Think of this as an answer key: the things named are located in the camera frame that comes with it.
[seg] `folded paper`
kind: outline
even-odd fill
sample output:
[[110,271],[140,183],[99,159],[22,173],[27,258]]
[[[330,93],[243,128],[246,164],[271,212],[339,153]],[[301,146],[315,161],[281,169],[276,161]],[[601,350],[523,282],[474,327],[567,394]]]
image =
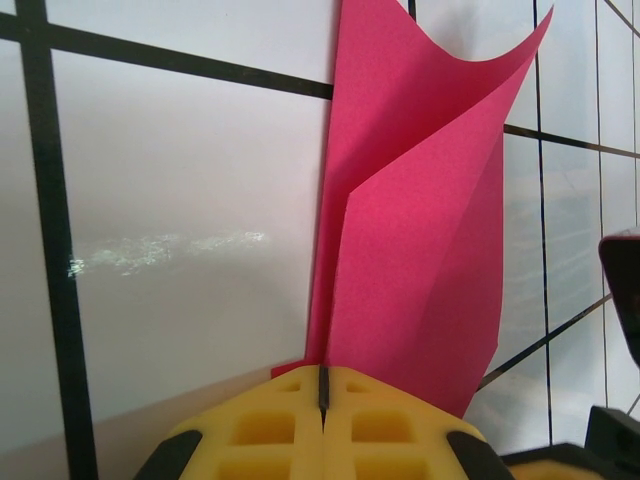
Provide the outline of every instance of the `folded paper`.
[[396,0],[343,0],[295,366],[351,367],[463,415],[497,348],[503,124],[550,19],[504,56],[468,62]]

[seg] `black object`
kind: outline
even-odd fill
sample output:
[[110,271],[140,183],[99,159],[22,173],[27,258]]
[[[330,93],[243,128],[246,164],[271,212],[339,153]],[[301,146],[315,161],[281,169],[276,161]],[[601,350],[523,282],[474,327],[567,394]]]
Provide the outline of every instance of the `black object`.
[[502,457],[502,461],[510,467],[543,460],[550,460],[562,465],[587,470],[600,475],[606,480],[631,480],[638,478],[635,475],[621,471],[612,462],[598,458],[593,452],[570,443],[561,443]]
[[620,410],[592,407],[585,448],[640,477],[640,422]]
[[469,480],[515,480],[487,442],[457,431],[449,432],[447,441]]
[[318,408],[322,416],[322,430],[329,410],[329,367],[320,365],[318,369]]
[[187,430],[156,448],[133,480],[179,480],[196,451],[202,433]]
[[627,346],[640,366],[640,229],[607,236],[598,250]]

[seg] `paper fold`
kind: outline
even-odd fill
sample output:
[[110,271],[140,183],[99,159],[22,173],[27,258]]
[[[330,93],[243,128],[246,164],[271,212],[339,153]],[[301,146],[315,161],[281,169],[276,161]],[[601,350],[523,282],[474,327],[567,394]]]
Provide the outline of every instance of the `paper fold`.
[[467,62],[343,0],[305,363],[464,412],[500,319],[502,125],[550,18]]

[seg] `yellow foam block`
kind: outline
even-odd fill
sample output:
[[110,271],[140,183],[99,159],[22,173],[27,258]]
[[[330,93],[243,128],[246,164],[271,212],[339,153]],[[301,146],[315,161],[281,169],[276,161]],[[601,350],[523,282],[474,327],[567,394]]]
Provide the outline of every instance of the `yellow foam block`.
[[447,433],[478,430],[416,397],[348,368],[331,368],[324,478],[466,480]]
[[171,450],[155,471],[186,465],[180,480],[467,479],[447,434],[484,440],[474,427],[371,377],[331,368],[323,431],[318,374],[298,368],[187,420],[170,439],[198,440],[200,432],[195,450]]
[[180,480],[320,480],[318,367],[303,367],[180,424],[203,437]]

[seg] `white tiled wall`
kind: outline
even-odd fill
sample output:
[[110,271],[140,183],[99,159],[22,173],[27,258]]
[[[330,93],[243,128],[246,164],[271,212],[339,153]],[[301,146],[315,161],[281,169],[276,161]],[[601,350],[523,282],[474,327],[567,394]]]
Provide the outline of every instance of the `white tiled wall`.
[[[538,0],[539,19],[551,3]],[[614,3],[631,20],[631,0]],[[331,83],[338,5],[47,9],[55,24]],[[469,60],[509,50],[534,22],[532,0],[416,0],[416,11],[437,43]],[[0,12],[14,13],[13,2],[0,0]],[[632,45],[638,104],[640,39],[603,0],[597,20],[593,1],[557,0],[539,56],[542,131],[637,150]],[[18,432],[0,437],[0,477],[62,479],[19,46],[0,41],[0,59],[0,419]],[[57,51],[53,61],[99,470],[129,478],[173,424],[302,353],[330,103]],[[537,130],[534,68],[508,123]],[[603,297],[597,244],[637,222],[635,162],[505,136],[503,321],[489,371]],[[581,443],[591,405],[626,411],[640,393],[611,302],[538,346],[468,410],[500,453],[545,445],[550,432]]]
[[331,82],[335,0],[52,0],[51,23],[298,77]]

